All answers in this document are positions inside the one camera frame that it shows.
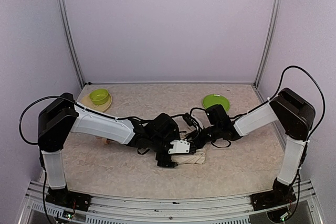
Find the beige folding umbrella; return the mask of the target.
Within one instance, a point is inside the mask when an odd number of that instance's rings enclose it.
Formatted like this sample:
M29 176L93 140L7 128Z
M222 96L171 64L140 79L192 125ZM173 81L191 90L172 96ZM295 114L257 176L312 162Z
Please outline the beige folding umbrella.
M180 137L181 138L185 138L187 132L186 131L182 131L180 132ZM102 144L105 144L105 145L108 145L110 142L112 142L112 140L108 140L107 138L104 138L104 137L98 137L96 136L95 137L96 140L99 140L102 142ZM139 155L145 155L146 152L149 152L149 151L139 151ZM179 165L182 165L182 164L204 164L205 163L205 160L206 160L206 149L205 148L201 148L201 149L198 149L196 150L196 153L193 154L193 155L186 155L186 154L176 154L176 155L172 155L171 156L172 158L172 161L173 162L176 162L178 163Z

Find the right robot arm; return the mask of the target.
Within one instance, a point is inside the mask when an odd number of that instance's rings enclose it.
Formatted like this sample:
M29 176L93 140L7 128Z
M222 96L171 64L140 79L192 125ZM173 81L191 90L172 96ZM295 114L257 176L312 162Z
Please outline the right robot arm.
M298 200L293 184L298 179L305 160L316 111L312 104L289 88L282 89L268 101L251 111L230 118L220 104L205 109L210 123L193 138L200 148L219 139L233 142L269 124L278 124L286 138L286 147L280 170L272 189L251 195L253 209L264 210Z

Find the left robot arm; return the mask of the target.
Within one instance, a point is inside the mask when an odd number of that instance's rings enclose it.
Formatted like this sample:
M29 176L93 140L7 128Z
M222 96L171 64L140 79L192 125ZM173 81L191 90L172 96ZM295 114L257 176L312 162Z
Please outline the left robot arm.
M186 153L176 122L162 113L153 120L135 116L118 118L90 109L73 100L70 93L56 97L38 118L38 147L49 183L46 201L72 210L87 211L91 196L69 191L62 162L62 149L69 133L85 133L122 145L156 152L158 166L175 167L173 154Z

